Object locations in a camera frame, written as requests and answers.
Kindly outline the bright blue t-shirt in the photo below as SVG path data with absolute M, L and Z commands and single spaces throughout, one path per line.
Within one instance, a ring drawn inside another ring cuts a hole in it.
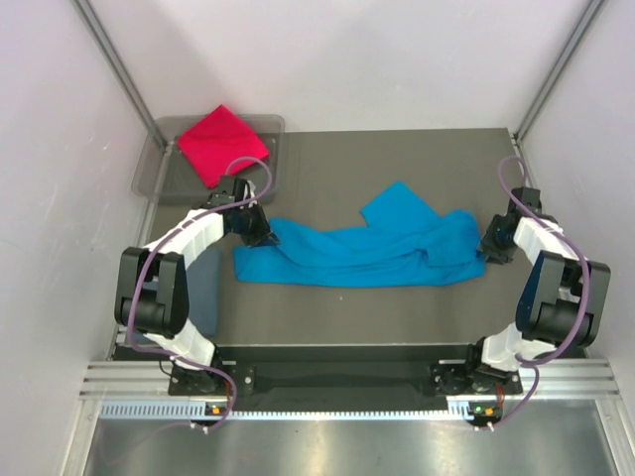
M 449 286 L 485 273 L 478 224 L 466 211 L 440 215 L 397 181 L 360 213 L 363 226 L 331 231 L 271 220 L 278 244 L 235 248 L 236 280 L 377 289 Z

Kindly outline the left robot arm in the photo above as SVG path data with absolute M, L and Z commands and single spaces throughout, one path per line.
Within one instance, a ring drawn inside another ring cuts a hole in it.
M 279 243 L 248 179 L 223 176 L 208 199 L 162 238 L 129 247 L 121 255 L 115 320 L 168 353 L 173 396 L 231 389 L 215 344 L 191 321 L 193 288 L 188 284 L 191 265 L 228 234 L 239 236 L 248 247 Z

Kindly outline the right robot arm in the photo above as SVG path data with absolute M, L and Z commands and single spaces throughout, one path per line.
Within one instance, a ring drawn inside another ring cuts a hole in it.
M 462 377 L 477 393 L 516 377 L 520 367 L 517 356 L 533 360 L 557 350 L 573 331 L 583 293 L 587 293 L 586 306 L 571 347 L 589 346 L 597 336 L 610 283 L 610 268 L 588 261 L 590 286 L 584 285 L 579 258 L 558 238 L 562 229 L 557 220 L 542 212 L 537 189 L 522 186 L 511 193 L 507 212 L 494 216 L 479 251 L 487 262 L 503 265 L 520 249 L 532 270 L 519 298 L 515 321 L 468 347 Z

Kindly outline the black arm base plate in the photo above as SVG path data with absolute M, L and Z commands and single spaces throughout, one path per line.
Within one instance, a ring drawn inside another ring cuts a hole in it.
M 422 397 L 478 396 L 497 392 L 516 396 L 522 391 L 520 377 L 516 373 L 470 373 L 462 362 L 242 360 L 222 363 L 218 368 L 234 380 L 239 395 L 244 398 L 278 390 L 308 389 L 324 392 L 366 389 L 411 391 Z

